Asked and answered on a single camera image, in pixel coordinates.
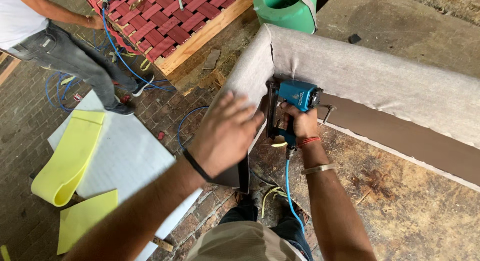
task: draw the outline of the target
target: white paper sheet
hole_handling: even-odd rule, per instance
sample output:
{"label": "white paper sheet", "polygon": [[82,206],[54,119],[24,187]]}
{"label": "white paper sheet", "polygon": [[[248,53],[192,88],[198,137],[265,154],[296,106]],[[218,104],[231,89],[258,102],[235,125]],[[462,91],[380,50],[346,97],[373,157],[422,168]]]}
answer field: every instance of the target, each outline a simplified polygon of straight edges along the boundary
{"label": "white paper sheet", "polygon": [[[104,112],[97,95],[90,91],[75,109]],[[71,115],[48,138],[53,150],[58,146]],[[97,146],[77,193],[83,198],[118,190],[118,203],[157,178],[175,162],[170,152],[134,116],[106,111]],[[198,198],[196,190],[163,222],[155,235],[164,239]],[[145,261],[156,248],[149,243],[137,261]]]}

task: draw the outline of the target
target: gray jeans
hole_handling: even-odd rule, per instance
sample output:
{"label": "gray jeans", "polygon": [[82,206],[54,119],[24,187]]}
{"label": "gray jeans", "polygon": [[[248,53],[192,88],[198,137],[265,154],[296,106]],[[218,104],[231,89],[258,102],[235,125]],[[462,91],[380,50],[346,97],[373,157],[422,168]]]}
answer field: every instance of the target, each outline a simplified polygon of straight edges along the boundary
{"label": "gray jeans", "polygon": [[48,27],[12,47],[24,61],[68,73],[89,84],[105,108],[117,105],[112,80],[134,91],[137,83],[107,57],[50,22]]}

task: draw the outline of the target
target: green foam roll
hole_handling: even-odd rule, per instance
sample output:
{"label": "green foam roll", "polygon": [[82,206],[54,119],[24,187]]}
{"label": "green foam roll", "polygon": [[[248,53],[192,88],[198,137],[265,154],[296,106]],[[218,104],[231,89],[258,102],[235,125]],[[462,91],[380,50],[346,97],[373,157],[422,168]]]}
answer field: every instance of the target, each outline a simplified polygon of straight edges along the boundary
{"label": "green foam roll", "polygon": [[317,0],[253,0],[260,24],[314,33]]}

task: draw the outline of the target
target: fingers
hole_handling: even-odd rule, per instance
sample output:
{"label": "fingers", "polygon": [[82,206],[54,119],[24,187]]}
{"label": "fingers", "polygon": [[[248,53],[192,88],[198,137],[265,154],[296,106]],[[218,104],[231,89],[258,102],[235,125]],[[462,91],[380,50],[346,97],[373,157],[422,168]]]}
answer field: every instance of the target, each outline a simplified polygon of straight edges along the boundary
{"label": "fingers", "polygon": [[229,105],[225,106],[225,110],[223,111],[223,115],[226,117],[230,117],[236,114],[238,111],[242,109],[245,102],[247,101],[247,95],[241,95],[234,99]]}
{"label": "fingers", "polygon": [[315,121],[317,120],[317,116],[318,116],[318,113],[317,113],[317,109],[316,108],[313,108],[313,109],[310,109],[307,111],[307,115],[308,117],[310,118],[315,118]]}
{"label": "fingers", "polygon": [[292,117],[298,117],[299,115],[303,114],[302,111],[300,111],[297,107],[287,103],[287,102],[283,102],[280,107],[282,108],[283,111],[285,111],[285,113],[288,113],[290,114]]}
{"label": "fingers", "polygon": [[257,128],[263,123],[264,121],[264,113],[262,111],[257,111],[255,115],[247,120],[243,125],[253,134],[257,132]]}
{"label": "fingers", "polygon": [[233,92],[231,90],[227,91],[218,101],[217,107],[223,108],[226,107],[233,100]]}
{"label": "fingers", "polygon": [[256,107],[255,105],[250,105],[247,108],[244,108],[243,110],[240,110],[236,114],[233,115],[233,120],[235,120],[237,123],[244,123],[246,120],[250,118],[252,113],[255,111]]}
{"label": "fingers", "polygon": [[290,115],[289,113],[283,113],[283,128],[286,129],[289,126]]}

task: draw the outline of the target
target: black sneaker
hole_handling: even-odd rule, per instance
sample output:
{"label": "black sneaker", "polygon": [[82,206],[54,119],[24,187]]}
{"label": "black sneaker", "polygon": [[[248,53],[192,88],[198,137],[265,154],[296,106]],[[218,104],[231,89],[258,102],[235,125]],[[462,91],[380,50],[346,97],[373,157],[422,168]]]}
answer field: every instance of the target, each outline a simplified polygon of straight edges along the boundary
{"label": "black sneaker", "polygon": [[130,116],[135,112],[135,108],[124,105],[123,103],[117,103],[117,105],[113,108],[105,107],[106,111],[114,112],[124,116]]}
{"label": "black sneaker", "polygon": [[[143,79],[147,80],[150,83],[152,83],[153,78],[155,78],[154,74],[147,74],[143,77]],[[141,80],[141,79],[137,79],[137,88],[134,91],[131,92],[132,95],[134,97],[140,96],[140,94],[144,91],[144,88],[146,86],[148,86],[147,82],[145,82],[144,80]]]}

